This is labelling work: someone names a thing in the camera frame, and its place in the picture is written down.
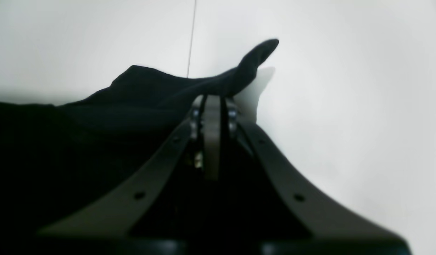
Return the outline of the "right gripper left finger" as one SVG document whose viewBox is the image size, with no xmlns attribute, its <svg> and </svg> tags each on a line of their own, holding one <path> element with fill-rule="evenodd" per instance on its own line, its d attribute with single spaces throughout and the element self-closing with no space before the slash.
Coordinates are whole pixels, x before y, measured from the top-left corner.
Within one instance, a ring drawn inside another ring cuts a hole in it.
<svg viewBox="0 0 436 255">
<path fill-rule="evenodd" d="M 198 96 L 191 112 L 160 148 L 114 190 L 78 212 L 38 231 L 43 236 L 125 236 L 150 210 L 191 141 L 200 135 L 201 115 L 210 96 Z"/>
</svg>

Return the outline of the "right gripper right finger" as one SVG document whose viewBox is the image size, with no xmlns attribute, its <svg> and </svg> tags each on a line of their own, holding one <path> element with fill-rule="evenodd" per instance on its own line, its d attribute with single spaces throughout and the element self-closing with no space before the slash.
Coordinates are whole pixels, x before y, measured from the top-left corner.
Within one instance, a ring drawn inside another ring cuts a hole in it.
<svg viewBox="0 0 436 255">
<path fill-rule="evenodd" d="M 389 231 L 347 209 L 307 180 L 257 124 L 239 117 L 230 98 L 224 105 L 225 127 L 236 139 L 242 135 L 282 203 L 314 239 L 334 242 L 401 242 Z"/>
</svg>

